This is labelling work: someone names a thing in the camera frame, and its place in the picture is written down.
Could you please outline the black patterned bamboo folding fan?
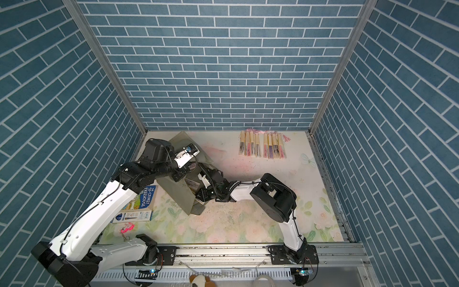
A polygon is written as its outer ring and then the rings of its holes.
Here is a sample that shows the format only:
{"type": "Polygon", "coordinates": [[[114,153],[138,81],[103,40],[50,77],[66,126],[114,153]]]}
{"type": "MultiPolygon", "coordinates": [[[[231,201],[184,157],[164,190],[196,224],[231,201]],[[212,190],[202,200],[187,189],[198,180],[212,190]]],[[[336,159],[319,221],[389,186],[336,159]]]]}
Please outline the black patterned bamboo folding fan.
{"type": "Polygon", "coordinates": [[[243,130],[239,137],[239,155],[246,155],[246,131],[243,130]]]}

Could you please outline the pink keychain toy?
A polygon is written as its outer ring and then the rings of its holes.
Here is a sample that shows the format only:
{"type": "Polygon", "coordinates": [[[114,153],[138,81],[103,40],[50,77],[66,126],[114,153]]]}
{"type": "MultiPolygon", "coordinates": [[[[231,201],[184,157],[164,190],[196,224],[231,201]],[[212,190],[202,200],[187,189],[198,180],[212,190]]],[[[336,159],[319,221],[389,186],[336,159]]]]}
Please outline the pink keychain toy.
{"type": "Polygon", "coordinates": [[[121,234],[125,234],[127,232],[130,232],[132,231],[133,229],[135,228],[135,225],[131,222],[127,222],[124,224],[124,226],[122,226],[122,228],[120,229],[120,233],[121,234]]]}

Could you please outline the pink folding fan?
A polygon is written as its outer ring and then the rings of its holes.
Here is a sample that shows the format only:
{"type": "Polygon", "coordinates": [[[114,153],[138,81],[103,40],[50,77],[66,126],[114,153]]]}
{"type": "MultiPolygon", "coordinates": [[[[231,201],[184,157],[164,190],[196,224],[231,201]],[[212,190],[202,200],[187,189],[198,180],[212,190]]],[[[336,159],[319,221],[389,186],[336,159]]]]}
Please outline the pink folding fan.
{"type": "Polygon", "coordinates": [[[250,157],[252,155],[251,147],[251,134],[250,131],[245,131],[245,156],[250,157]]]}

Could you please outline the olive green canvas tote bag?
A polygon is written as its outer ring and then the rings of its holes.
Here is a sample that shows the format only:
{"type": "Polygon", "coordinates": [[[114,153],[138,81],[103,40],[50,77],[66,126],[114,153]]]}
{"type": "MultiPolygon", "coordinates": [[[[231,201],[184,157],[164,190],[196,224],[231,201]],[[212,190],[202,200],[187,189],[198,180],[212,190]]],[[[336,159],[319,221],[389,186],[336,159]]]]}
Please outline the olive green canvas tote bag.
{"type": "MultiPolygon", "coordinates": [[[[204,164],[209,169],[214,169],[214,162],[204,148],[199,146],[199,144],[186,132],[179,132],[177,135],[172,137],[169,142],[175,149],[175,154],[180,152],[184,147],[189,144],[194,144],[199,150],[200,153],[196,156],[199,163],[204,164]]],[[[196,199],[196,195],[188,188],[185,183],[185,178],[192,179],[197,182],[202,181],[198,179],[198,174],[202,169],[194,165],[189,172],[178,182],[175,182],[171,176],[159,178],[156,180],[157,184],[179,205],[179,207],[187,214],[201,215],[205,210],[205,203],[196,199]]]]}

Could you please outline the purple folding fan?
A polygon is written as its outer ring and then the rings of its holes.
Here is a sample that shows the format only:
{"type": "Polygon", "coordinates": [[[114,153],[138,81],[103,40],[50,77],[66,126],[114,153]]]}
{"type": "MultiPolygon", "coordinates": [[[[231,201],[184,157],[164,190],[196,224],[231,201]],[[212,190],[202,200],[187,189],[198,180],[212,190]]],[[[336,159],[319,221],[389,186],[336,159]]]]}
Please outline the purple folding fan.
{"type": "Polygon", "coordinates": [[[267,144],[268,144],[268,158],[274,159],[274,149],[273,149],[273,136],[271,133],[267,135],[267,144]]]}

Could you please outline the pink teal fan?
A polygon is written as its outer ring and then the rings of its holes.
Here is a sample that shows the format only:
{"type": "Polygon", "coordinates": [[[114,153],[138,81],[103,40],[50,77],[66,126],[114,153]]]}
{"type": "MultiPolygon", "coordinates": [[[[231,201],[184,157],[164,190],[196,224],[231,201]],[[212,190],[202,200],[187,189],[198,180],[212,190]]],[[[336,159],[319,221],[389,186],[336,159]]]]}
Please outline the pink teal fan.
{"type": "Polygon", "coordinates": [[[285,145],[284,145],[284,135],[279,133],[277,135],[277,137],[278,137],[280,158],[281,159],[286,159],[287,158],[287,154],[286,154],[286,148],[285,148],[285,145]]]}

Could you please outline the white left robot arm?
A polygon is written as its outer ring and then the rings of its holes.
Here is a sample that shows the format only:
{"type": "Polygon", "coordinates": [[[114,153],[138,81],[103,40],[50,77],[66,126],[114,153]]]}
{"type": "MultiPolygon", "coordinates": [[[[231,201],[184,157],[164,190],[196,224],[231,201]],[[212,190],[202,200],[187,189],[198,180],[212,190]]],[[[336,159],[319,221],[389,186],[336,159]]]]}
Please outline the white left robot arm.
{"type": "Polygon", "coordinates": [[[88,287],[99,273],[129,262],[157,264],[157,243],[145,234],[108,247],[93,244],[126,204],[156,179],[182,177],[192,158],[186,148],[176,153],[168,141],[148,140],[138,160],[121,165],[68,228],[50,242],[38,242],[31,254],[64,287],[88,287]]]}

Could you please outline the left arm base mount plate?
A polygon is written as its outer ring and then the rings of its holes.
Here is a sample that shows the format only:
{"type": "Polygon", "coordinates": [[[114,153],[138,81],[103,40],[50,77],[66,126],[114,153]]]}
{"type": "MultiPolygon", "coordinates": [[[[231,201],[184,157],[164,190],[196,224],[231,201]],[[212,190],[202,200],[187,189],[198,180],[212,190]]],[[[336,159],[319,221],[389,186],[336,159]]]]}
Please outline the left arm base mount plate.
{"type": "Polygon", "coordinates": [[[158,246],[153,255],[145,255],[137,261],[126,263],[127,266],[171,266],[175,262],[177,246],[158,246]]]}

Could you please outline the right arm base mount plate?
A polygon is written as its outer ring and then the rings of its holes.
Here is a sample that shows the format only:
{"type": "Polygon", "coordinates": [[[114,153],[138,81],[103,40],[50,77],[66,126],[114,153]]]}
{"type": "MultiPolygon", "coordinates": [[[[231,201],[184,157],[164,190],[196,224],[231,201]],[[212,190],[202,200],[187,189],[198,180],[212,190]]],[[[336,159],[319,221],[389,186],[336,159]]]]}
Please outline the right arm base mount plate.
{"type": "Polygon", "coordinates": [[[305,245],[298,251],[293,251],[285,245],[270,245],[267,247],[273,265],[317,265],[320,263],[317,249],[314,245],[305,245]]]}

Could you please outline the brown plush toy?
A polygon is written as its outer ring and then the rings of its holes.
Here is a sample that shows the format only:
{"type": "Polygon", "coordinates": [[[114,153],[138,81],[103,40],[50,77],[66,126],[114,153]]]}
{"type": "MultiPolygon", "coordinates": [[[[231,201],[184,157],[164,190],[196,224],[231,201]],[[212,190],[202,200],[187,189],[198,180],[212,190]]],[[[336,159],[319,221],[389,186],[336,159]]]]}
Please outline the brown plush toy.
{"type": "Polygon", "coordinates": [[[191,287],[217,287],[216,283],[205,275],[191,275],[189,281],[191,287]]]}

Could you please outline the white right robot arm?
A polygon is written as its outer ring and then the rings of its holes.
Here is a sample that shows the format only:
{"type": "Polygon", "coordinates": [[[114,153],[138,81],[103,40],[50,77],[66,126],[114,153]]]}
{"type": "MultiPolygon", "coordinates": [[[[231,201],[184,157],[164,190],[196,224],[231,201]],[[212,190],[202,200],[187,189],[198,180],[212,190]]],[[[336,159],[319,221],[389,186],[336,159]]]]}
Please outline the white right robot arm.
{"type": "Polygon", "coordinates": [[[196,193],[201,202],[240,202],[253,200],[274,221],[278,222],[283,234],[283,243],[287,251],[299,253],[306,247],[306,241],[300,234],[294,215],[297,196],[286,184],[270,173],[251,182],[229,182],[216,169],[202,168],[198,179],[203,187],[196,193]]]}

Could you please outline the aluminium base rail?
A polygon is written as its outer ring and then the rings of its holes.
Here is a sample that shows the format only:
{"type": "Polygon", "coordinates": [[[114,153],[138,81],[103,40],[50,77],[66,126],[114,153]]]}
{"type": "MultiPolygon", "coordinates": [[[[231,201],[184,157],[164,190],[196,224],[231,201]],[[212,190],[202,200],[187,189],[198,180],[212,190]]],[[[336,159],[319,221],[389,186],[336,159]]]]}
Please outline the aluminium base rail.
{"type": "Polygon", "coordinates": [[[375,271],[362,244],[314,243],[320,263],[317,265],[273,265],[267,247],[281,243],[183,244],[177,246],[175,262],[171,266],[113,267],[99,273],[91,281],[94,287],[133,286],[151,287],[161,283],[187,282],[192,274],[202,274],[215,281],[251,281],[266,274],[278,281],[294,281],[300,268],[310,286],[377,287],[375,271]]]}

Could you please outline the blue illustrated book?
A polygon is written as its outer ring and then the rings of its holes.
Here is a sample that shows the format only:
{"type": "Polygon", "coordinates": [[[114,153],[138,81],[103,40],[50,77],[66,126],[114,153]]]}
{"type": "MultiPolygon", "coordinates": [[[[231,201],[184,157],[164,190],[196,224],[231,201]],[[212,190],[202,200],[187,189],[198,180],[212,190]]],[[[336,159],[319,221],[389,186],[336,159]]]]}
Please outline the blue illustrated book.
{"type": "Polygon", "coordinates": [[[153,210],[156,185],[149,185],[122,209],[123,212],[136,210],[153,210]]]}

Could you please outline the white blue small box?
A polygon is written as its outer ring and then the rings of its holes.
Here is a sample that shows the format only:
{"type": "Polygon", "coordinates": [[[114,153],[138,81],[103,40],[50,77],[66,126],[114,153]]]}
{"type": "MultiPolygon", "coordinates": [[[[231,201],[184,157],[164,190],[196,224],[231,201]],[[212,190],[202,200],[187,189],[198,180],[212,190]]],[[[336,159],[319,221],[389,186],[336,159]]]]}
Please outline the white blue small box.
{"type": "Polygon", "coordinates": [[[150,221],[153,216],[153,212],[151,210],[139,211],[134,210],[131,212],[120,212],[116,216],[113,217],[111,223],[123,223],[123,222],[144,222],[150,221]]]}

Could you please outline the white black-inked fan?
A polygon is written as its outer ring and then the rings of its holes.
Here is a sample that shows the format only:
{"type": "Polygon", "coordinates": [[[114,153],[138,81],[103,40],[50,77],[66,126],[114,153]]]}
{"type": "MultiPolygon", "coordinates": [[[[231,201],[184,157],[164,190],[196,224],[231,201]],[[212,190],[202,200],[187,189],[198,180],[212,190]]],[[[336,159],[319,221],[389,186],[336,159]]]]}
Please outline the white black-inked fan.
{"type": "Polygon", "coordinates": [[[188,188],[196,194],[201,188],[202,188],[202,183],[194,181],[189,178],[185,178],[185,183],[187,184],[188,188]]]}

